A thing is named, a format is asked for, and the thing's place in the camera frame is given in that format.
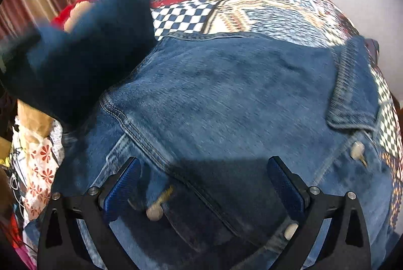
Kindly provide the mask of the patchwork patterned bedspread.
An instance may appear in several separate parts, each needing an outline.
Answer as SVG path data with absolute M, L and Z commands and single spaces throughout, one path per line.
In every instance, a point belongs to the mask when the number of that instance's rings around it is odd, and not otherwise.
M 377 50 L 329 0 L 152 0 L 159 45 L 139 83 L 157 164 L 177 188 L 147 210 L 297 226 L 269 183 L 278 155 L 310 185 L 352 190 L 371 230 L 397 228 L 402 142 Z

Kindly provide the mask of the blue denim jacket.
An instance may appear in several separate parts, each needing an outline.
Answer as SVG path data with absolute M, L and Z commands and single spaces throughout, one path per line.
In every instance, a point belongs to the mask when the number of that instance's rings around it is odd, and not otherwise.
M 65 157 L 30 224 L 40 264 L 378 269 L 395 248 L 399 161 L 363 37 L 294 25 L 176 31 L 150 0 L 98 0 L 70 32 L 1 44 L 1 84 L 58 120 Z

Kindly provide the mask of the red plush toy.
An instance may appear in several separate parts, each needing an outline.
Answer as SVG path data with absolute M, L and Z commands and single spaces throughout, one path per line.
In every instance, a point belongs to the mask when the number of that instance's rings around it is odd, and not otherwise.
M 65 32 L 71 32 L 82 15 L 87 12 L 97 0 L 76 0 L 65 7 L 51 24 Z

